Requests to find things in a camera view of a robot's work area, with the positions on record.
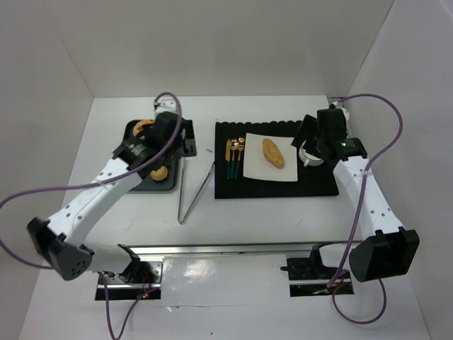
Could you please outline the long bread roll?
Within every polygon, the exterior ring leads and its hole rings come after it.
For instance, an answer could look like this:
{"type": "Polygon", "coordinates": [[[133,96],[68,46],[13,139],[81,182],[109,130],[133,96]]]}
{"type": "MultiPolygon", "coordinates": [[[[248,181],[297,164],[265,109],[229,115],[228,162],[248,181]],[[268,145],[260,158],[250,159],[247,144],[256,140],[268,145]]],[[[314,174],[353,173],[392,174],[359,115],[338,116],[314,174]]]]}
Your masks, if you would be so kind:
{"type": "Polygon", "coordinates": [[[263,156],[265,159],[278,169],[282,169],[285,165],[284,157],[278,146],[268,138],[262,141],[263,156]]]}

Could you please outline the steel tongs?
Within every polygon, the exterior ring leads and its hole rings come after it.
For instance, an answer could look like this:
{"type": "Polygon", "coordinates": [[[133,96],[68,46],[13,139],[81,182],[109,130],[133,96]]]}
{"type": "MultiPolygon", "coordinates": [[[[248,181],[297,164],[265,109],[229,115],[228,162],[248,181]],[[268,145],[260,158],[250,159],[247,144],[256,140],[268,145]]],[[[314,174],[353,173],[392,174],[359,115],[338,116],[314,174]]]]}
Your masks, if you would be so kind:
{"type": "Polygon", "coordinates": [[[180,161],[180,188],[179,188],[179,194],[178,194],[178,214],[177,214],[177,221],[178,221],[179,225],[184,224],[184,222],[187,220],[187,217],[189,216],[189,214],[192,212],[193,208],[195,207],[195,204],[196,204],[198,198],[201,196],[202,192],[205,189],[205,186],[207,185],[208,181],[210,180],[211,176],[214,173],[215,162],[212,162],[205,179],[200,184],[200,186],[199,186],[198,190],[196,191],[194,197],[192,198],[188,208],[186,209],[186,211],[183,211],[183,194],[184,194],[186,166],[187,166],[186,158],[182,158],[182,160],[180,161]]]}

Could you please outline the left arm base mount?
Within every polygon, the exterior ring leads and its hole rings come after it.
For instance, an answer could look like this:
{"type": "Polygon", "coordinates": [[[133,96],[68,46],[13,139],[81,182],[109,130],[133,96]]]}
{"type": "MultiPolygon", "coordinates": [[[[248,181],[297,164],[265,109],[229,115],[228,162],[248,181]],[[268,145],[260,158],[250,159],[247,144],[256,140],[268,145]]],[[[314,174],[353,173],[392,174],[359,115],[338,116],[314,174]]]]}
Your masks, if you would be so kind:
{"type": "Polygon", "coordinates": [[[160,300],[163,272],[162,256],[142,257],[138,272],[132,278],[104,272],[98,279],[95,300],[104,301],[106,296],[109,301],[160,300]]]}

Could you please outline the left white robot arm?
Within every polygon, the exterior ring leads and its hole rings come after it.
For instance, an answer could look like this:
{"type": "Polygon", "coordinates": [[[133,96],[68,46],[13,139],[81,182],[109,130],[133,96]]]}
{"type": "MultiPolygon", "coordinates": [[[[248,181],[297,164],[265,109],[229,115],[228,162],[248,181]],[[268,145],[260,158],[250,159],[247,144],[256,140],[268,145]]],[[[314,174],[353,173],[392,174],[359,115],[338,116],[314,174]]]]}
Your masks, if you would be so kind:
{"type": "Polygon", "coordinates": [[[95,224],[126,193],[162,166],[197,154],[193,122],[164,112],[137,135],[129,135],[113,152],[93,180],[93,187],[78,194],[46,220],[27,225],[36,252],[66,281],[94,271],[95,251],[84,244],[95,224]]]}

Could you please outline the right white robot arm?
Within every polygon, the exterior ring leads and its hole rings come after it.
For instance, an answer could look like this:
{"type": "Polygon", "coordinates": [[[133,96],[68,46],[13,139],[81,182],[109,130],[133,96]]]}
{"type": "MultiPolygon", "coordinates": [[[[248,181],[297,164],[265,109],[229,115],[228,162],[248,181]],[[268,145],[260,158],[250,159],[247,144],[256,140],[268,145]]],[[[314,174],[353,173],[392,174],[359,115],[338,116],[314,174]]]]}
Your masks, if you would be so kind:
{"type": "Polygon", "coordinates": [[[374,157],[331,106],[301,120],[216,123],[214,197],[186,221],[206,242],[313,242],[330,283],[406,274],[420,243],[397,218],[372,173],[374,157]]]}

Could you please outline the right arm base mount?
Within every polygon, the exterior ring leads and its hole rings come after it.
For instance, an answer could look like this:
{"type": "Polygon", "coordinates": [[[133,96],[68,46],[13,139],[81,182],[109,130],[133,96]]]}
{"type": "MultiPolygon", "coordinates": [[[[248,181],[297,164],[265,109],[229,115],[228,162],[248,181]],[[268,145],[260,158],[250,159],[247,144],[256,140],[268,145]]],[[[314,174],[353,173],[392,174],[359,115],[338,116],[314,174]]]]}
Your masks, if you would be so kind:
{"type": "Polygon", "coordinates": [[[332,287],[327,283],[336,272],[336,268],[326,267],[321,263],[320,246],[314,245],[307,255],[289,257],[280,270],[287,274],[289,294],[295,297],[315,297],[332,295],[335,289],[339,295],[353,295],[354,289],[347,272],[332,287]]]}

